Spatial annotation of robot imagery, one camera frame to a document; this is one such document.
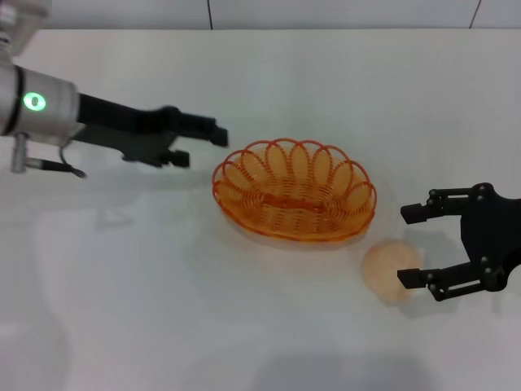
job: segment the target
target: white table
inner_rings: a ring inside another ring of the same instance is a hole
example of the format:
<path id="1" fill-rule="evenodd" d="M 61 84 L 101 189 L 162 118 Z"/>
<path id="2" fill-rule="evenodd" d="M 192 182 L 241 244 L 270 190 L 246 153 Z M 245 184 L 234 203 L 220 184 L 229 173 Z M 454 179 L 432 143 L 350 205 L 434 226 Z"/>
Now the white table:
<path id="1" fill-rule="evenodd" d="M 405 227 L 433 187 L 520 197 L 521 32 L 45 31 L 17 61 L 137 108 L 215 116 L 192 170 L 71 146 L 90 178 L 8 170 L 0 143 L 2 391 L 517 389 L 521 278 L 437 303 L 385 306 L 365 250 L 405 237 L 445 267 L 459 224 Z M 252 239 L 221 215 L 214 167 L 260 138 L 342 147 L 379 191 L 370 233 L 325 250 Z M 54 148 L 31 147 L 55 158 Z"/>

